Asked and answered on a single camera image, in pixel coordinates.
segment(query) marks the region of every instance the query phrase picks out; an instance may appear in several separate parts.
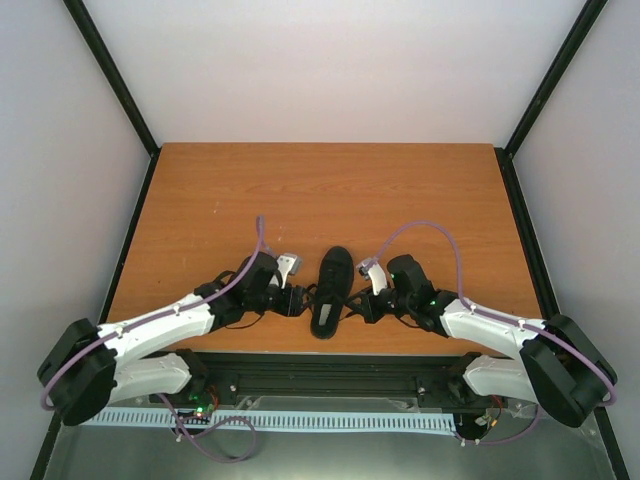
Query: black frame edge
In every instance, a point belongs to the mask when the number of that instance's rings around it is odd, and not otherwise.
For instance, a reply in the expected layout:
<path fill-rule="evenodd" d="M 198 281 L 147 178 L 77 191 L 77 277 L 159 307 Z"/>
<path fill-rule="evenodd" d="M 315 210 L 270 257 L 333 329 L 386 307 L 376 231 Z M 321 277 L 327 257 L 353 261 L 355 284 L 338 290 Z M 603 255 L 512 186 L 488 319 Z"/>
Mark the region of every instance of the black frame edge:
<path fill-rule="evenodd" d="M 594 411 L 598 428 L 600 429 L 600 435 L 602 436 L 602 442 L 607 449 L 607 455 L 613 468 L 613 473 L 618 480 L 630 480 L 627 466 L 624 463 L 622 452 L 620 452 L 620 446 L 616 440 L 616 436 L 613 433 L 613 427 L 609 420 L 609 415 L 604 407 L 598 407 Z"/>
<path fill-rule="evenodd" d="M 495 152 L 507 197 L 509 198 L 509 204 L 511 205 L 511 211 L 513 212 L 513 218 L 516 223 L 516 228 L 518 229 L 518 235 L 520 236 L 520 242 L 522 243 L 522 250 L 524 251 L 527 266 L 529 267 L 533 288 L 536 292 L 538 305 L 540 305 L 540 312 L 543 318 L 548 319 L 554 314 L 559 313 L 558 302 L 551 285 L 544 258 L 542 257 L 542 251 L 540 250 L 533 224 L 531 223 L 531 217 L 529 216 L 529 210 L 527 209 L 527 204 L 522 194 L 522 189 L 520 188 L 518 175 L 513 161 L 509 158 L 506 151 L 502 148 L 496 148 Z M 627 472 L 627 467 L 624 463 L 622 452 L 620 452 L 618 442 L 616 441 L 606 409 L 598 407 L 595 409 L 594 415 L 616 478 L 618 480 L 628 480 L 629 473 Z"/>
<path fill-rule="evenodd" d="M 55 447 L 56 440 L 58 439 L 58 433 L 60 433 L 60 426 L 62 420 L 57 413 L 53 414 L 51 422 L 49 423 L 49 429 L 42 441 L 38 458 L 31 471 L 30 480 L 42 480 L 47 473 L 47 467 L 49 466 L 49 460 L 51 460 L 51 454 Z"/>
<path fill-rule="evenodd" d="M 157 156 L 160 153 L 160 148 L 153 139 L 147 123 L 144 121 L 136 102 L 133 100 L 131 92 L 129 92 L 127 84 L 124 82 L 122 75 L 120 75 L 120 71 L 102 40 L 102 36 L 100 32 L 98 32 L 95 23 L 93 23 L 93 19 L 91 15 L 89 15 L 89 11 L 84 5 L 84 2 L 82 0 L 63 1 L 73 21 L 76 23 L 78 30 L 80 30 L 80 33 L 84 37 L 87 46 L 91 49 L 91 53 L 93 53 L 98 65 L 100 65 L 102 73 L 104 73 L 113 92 L 116 94 L 116 97 L 118 97 L 120 105 L 122 105 L 127 117 L 129 117 L 129 121 L 138 134 L 145 150 L 150 157 L 154 155 Z"/>
<path fill-rule="evenodd" d="M 551 280 L 544 263 L 544 258 L 542 257 L 540 245 L 538 245 L 536 232 L 533 228 L 533 223 L 531 223 L 531 217 L 527 210 L 524 195 L 520 188 L 518 175 L 506 151 L 502 148 L 496 148 L 495 152 L 516 228 L 520 235 L 524 256 L 527 261 L 527 266 L 529 267 L 533 288 L 536 292 L 538 305 L 540 305 L 540 313 L 543 318 L 550 319 L 560 310 L 553 292 L 553 287 L 551 286 Z"/>
<path fill-rule="evenodd" d="M 556 57 L 553 59 L 553 62 L 551 62 L 549 70 L 547 70 L 542 82 L 540 82 L 538 90 L 536 90 L 536 93 L 533 95 L 529 106 L 518 122 L 507 146 L 504 148 L 508 158 L 513 158 L 524 142 L 531 127 L 533 127 L 533 124 L 547 103 L 547 100 L 549 100 L 556 85 L 558 85 L 560 78 L 562 78 L 562 75 L 571 63 L 571 60 L 573 60 L 580 45 L 582 45 L 589 30 L 591 30 L 591 27 L 606 4 L 607 0 L 587 0 L 585 2 L 567 38 L 565 38 Z"/>
<path fill-rule="evenodd" d="M 100 312 L 100 318 L 98 319 L 98 324 L 106 322 L 107 317 L 109 316 L 109 311 L 111 310 L 111 304 L 113 303 L 113 298 L 115 297 L 116 290 L 118 288 L 118 283 L 120 282 L 120 277 L 122 276 L 124 263 L 127 260 L 127 255 L 129 255 L 129 249 L 131 248 L 131 242 L 133 241 L 133 236 L 136 233 L 138 220 L 140 220 L 140 214 L 142 213 L 144 202 L 147 199 L 147 193 L 149 192 L 149 187 L 151 186 L 151 180 L 153 179 L 153 174 L 156 171 L 156 166 L 158 165 L 158 160 L 160 159 L 160 152 L 161 150 L 158 150 L 158 153 L 156 155 L 153 155 L 151 157 L 151 160 L 149 161 L 149 166 L 147 167 L 147 172 L 145 173 L 144 180 L 142 181 L 142 187 L 140 188 L 140 194 L 138 195 L 136 206 L 133 209 L 133 214 L 131 215 L 131 221 L 129 222 L 129 227 L 127 228 L 127 234 L 125 235 L 125 238 L 124 238 L 122 250 L 120 250 L 118 263 L 116 264 L 116 269 L 113 272 L 113 277 L 111 277 L 109 290 L 107 291 L 107 296 L 104 300 L 104 304 L 102 305 L 102 311 Z"/>
<path fill-rule="evenodd" d="M 127 228 L 124 243 L 122 245 L 122 249 L 120 250 L 120 255 L 118 256 L 118 263 L 116 264 L 115 271 L 113 272 L 113 277 L 111 278 L 111 283 L 109 284 L 109 290 L 102 306 L 98 323 L 104 323 L 109 316 L 109 310 L 111 309 L 111 304 L 113 303 L 113 298 L 118 287 L 118 282 L 120 281 L 120 276 L 122 275 L 122 269 L 124 268 L 124 263 L 127 259 L 127 255 L 129 254 L 129 248 L 131 247 L 131 242 L 133 241 L 133 236 L 135 234 L 136 227 L 138 226 L 138 220 L 140 220 L 140 214 L 142 213 L 144 201 L 147 198 L 147 193 L 149 192 L 151 180 L 156 170 L 159 157 L 160 150 L 158 150 L 158 154 L 153 155 L 151 157 L 151 160 L 149 161 L 149 166 L 147 167 L 147 172 L 145 173 L 142 187 L 140 188 L 140 194 L 138 195 L 136 206 L 133 210 L 133 214 L 131 215 L 131 221 L 129 222 L 129 226 Z M 53 418 L 51 419 L 51 423 L 49 424 L 47 434 L 42 442 L 42 446 L 40 447 L 40 453 L 38 453 L 36 463 L 33 466 L 33 470 L 31 471 L 30 480 L 42 480 L 44 478 L 61 427 L 62 421 L 60 419 L 60 416 L 54 413 Z"/>

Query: black shoe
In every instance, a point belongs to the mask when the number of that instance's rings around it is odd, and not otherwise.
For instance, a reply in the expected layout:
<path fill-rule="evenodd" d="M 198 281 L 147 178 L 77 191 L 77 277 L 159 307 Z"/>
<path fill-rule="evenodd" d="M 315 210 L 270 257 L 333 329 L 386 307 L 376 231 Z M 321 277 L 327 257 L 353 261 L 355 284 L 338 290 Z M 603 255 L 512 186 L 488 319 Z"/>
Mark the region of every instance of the black shoe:
<path fill-rule="evenodd" d="M 353 259 L 343 247 L 332 247 L 322 259 L 318 287 L 313 298 L 311 333 L 322 339 L 333 337 L 340 314 L 353 286 Z"/>

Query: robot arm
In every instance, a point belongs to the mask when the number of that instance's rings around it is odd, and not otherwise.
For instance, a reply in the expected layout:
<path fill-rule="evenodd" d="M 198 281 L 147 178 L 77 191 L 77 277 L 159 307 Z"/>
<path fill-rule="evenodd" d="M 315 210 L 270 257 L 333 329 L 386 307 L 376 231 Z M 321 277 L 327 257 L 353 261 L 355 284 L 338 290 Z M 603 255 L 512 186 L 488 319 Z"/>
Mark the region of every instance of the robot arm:
<path fill-rule="evenodd" d="M 463 303 L 456 293 L 435 289 L 411 255 L 389 261 L 387 270 L 393 288 L 388 286 L 382 267 L 373 264 L 367 269 L 369 263 L 369 259 L 365 260 L 358 270 L 372 286 L 347 301 L 347 306 L 361 314 L 366 323 L 376 323 L 385 314 L 398 318 L 409 315 L 427 332 L 470 340 L 510 358 L 481 356 L 464 366 L 462 378 L 477 395 L 535 401 L 556 420 L 572 427 L 581 425 L 602 402 L 608 390 L 595 373 L 547 337 L 523 328 L 524 325 L 561 338 L 612 384 L 617 381 L 615 371 L 569 317 L 555 315 L 547 321 L 525 319 Z"/>
<path fill-rule="evenodd" d="M 261 252 L 233 288 L 209 302 L 204 300 L 226 286 L 221 278 L 201 285 L 172 305 L 141 317 L 97 327 L 87 319 L 78 320 L 53 347 L 38 370 L 38 378 L 43 386 L 47 385 L 87 345 L 109 336 L 112 338 L 83 356 L 62 375 L 49 393 L 65 425 L 78 425 L 109 403 L 126 398 L 158 392 L 177 393 L 185 389 L 202 391 L 204 385 L 201 383 L 206 377 L 202 372 L 204 367 L 189 351 L 142 358 L 180 340 L 239 322 L 245 312 L 263 314 L 269 310 L 284 316 L 300 315 L 306 307 L 306 289 L 293 287 L 286 281 L 295 275 L 300 264 L 301 260 L 293 254 L 275 259 Z M 193 304 L 197 306 L 180 308 Z M 127 326 L 154 315 L 158 318 L 127 331 Z"/>

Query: black motor joint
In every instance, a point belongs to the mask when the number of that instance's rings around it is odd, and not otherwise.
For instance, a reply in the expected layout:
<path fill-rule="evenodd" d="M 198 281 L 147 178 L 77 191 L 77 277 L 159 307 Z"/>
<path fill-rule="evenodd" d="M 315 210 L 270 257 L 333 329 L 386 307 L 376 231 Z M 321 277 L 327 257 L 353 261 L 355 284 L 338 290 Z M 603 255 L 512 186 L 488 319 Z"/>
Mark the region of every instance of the black motor joint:
<path fill-rule="evenodd" d="M 411 255 L 393 258 L 387 264 L 387 271 L 392 288 L 383 288 L 378 295 L 374 295 L 371 287 L 366 288 L 350 297 L 347 307 L 354 314 L 362 315 L 365 323 L 376 323 L 386 314 L 399 319 L 409 316 L 423 330 L 446 337 L 440 316 L 457 295 L 435 289 Z"/>
<path fill-rule="evenodd" d="M 224 272 L 213 282 L 196 288 L 194 294 L 206 298 L 218 292 L 238 277 L 249 260 L 250 257 L 247 257 L 235 273 Z M 224 281 L 226 277 L 230 277 L 228 282 Z M 277 280 L 275 284 L 272 283 L 273 278 Z M 247 312 L 263 315 L 271 311 L 285 317 L 301 315 L 306 309 L 307 289 L 282 283 L 277 260 L 259 252 L 248 271 L 231 290 L 207 302 L 209 312 L 215 317 L 211 331 L 239 322 Z"/>

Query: wooden table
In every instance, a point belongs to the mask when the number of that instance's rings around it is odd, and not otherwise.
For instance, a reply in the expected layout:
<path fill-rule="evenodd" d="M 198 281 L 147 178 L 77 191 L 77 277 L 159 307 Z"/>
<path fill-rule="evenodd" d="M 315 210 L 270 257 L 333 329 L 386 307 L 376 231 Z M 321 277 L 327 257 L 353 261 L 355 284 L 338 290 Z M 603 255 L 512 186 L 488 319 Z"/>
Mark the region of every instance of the wooden table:
<path fill-rule="evenodd" d="M 294 284 L 317 280 L 333 245 L 357 263 L 399 226 L 427 219 L 459 243 L 465 294 L 523 316 L 539 309 L 491 145 L 165 144 L 124 266 L 109 321 L 168 305 L 237 269 L 255 246 L 255 217 L 267 243 L 304 259 Z M 417 227 L 381 264 L 410 253 L 438 288 L 455 290 L 444 236 Z M 356 275 L 354 292 L 364 286 Z M 240 326 L 252 322 L 247 314 Z M 471 342 L 409 329 L 393 317 L 341 322 L 331 340 L 309 331 L 310 315 L 267 314 L 254 327 L 220 330 L 179 344 L 198 351 L 462 355 Z"/>

